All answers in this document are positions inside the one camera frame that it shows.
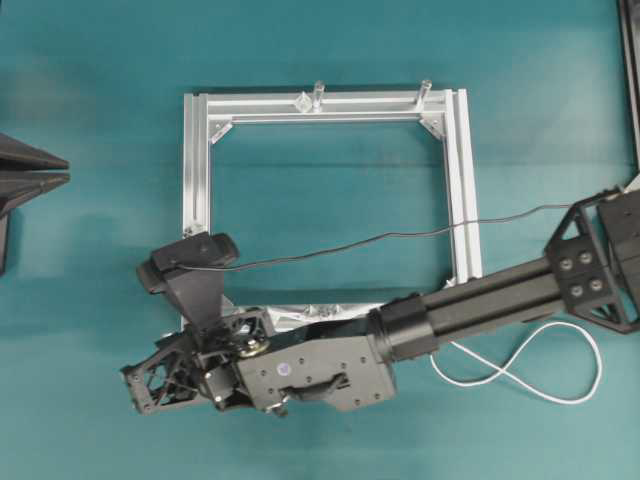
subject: teal table surface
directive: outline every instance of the teal table surface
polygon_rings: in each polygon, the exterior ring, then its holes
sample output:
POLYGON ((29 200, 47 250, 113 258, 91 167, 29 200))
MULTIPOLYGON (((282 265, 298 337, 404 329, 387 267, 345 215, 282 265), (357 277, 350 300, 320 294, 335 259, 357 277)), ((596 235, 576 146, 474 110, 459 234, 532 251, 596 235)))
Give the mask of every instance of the teal table surface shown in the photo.
MULTIPOLYGON (((604 380, 574 408, 506 380, 463 391, 425 359, 398 365, 395 399, 347 414, 130 408, 118 369, 177 328, 134 269, 180 234, 182 95, 423 78, 469 90, 482 217, 636 173, 614 1, 2 2, 0 131, 69 160, 72 181, 13 218, 0 478, 640 478, 640 335, 595 326, 604 380)), ((447 222, 440 146, 418 125, 234 129, 213 185, 214 228, 243 261, 447 222)), ((538 256, 560 216, 483 226, 485 270, 538 256)), ((396 239, 230 274, 227 291, 243 303, 385 301, 449 275, 446 237, 396 239)), ((500 361, 532 328, 467 344, 500 361)), ((440 359, 453 375, 486 373, 451 348, 440 359)), ((549 332, 513 369, 571 396, 594 365, 575 335, 549 332)))

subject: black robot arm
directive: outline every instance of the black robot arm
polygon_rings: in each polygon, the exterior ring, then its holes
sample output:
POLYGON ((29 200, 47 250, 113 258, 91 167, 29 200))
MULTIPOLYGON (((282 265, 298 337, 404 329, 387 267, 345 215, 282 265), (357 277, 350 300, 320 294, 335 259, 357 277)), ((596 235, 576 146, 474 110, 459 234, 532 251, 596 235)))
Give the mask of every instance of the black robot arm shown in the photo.
POLYGON ((566 311, 620 333, 640 328, 623 297, 638 310, 640 192, 605 191, 574 204, 537 260, 365 317, 278 334, 262 310, 220 315, 221 272, 180 268, 235 258, 229 237, 203 233, 153 252, 139 268, 147 290, 165 294, 187 319, 156 354, 122 369, 140 413, 210 401, 220 411, 282 415, 290 399, 348 411, 395 395, 394 362, 510 323, 566 311))

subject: black object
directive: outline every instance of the black object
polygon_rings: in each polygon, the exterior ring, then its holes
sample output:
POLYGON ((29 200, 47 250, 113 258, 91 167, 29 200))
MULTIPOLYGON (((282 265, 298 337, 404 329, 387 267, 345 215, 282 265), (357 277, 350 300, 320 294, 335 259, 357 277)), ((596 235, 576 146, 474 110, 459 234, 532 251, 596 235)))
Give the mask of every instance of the black object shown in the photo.
POLYGON ((219 302, 208 296, 221 298, 221 272, 198 271, 208 284, 185 282, 192 292, 171 285, 175 275, 187 275, 178 267, 182 262, 223 265, 236 256, 229 237, 200 234, 156 250, 155 267, 144 264, 140 276, 147 289, 165 293, 187 324, 158 342, 148 360, 122 369, 140 413, 208 400, 220 411, 252 407, 284 415, 292 398, 353 410, 395 395, 394 362, 510 323, 567 311, 620 333, 640 329, 620 293, 626 290, 638 310, 640 191, 610 190, 574 204, 537 260, 394 300, 366 317, 279 334, 262 310, 221 316, 219 302), (594 209, 597 218, 591 219, 594 209), (212 255, 197 245, 217 248, 212 255))
POLYGON ((618 0, 622 49, 627 74, 629 106, 633 128, 633 142, 636 158, 640 160, 640 79, 638 78, 638 51, 636 44, 640 41, 640 0, 618 0))
POLYGON ((44 150, 0 134, 0 274, 4 273, 11 210, 69 181, 69 163, 44 150))

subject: black bracket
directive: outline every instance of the black bracket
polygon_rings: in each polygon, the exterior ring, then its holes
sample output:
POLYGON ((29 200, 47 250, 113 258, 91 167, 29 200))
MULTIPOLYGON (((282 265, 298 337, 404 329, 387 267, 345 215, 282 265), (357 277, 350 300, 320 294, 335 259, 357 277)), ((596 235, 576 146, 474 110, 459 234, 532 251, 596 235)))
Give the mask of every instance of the black bracket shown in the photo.
POLYGON ((0 134, 0 275, 6 265, 11 210, 69 181, 67 173, 41 170, 67 168, 67 161, 0 134))
POLYGON ((617 190, 601 194, 575 203, 560 222, 545 248, 551 269, 558 281, 562 299, 568 313, 589 320, 619 333, 630 333, 640 329, 640 322, 629 318, 616 282, 614 271, 620 271, 627 288, 636 291, 632 300, 640 305, 639 278, 627 277, 633 268, 631 263, 620 263, 617 256, 611 257, 605 249, 588 209, 597 207, 613 252, 623 249, 621 256, 628 259, 625 245, 633 244, 640 255, 640 239, 624 225, 623 212, 633 211, 640 220, 640 192, 620 195, 617 190), (571 236, 571 227, 577 230, 571 236))

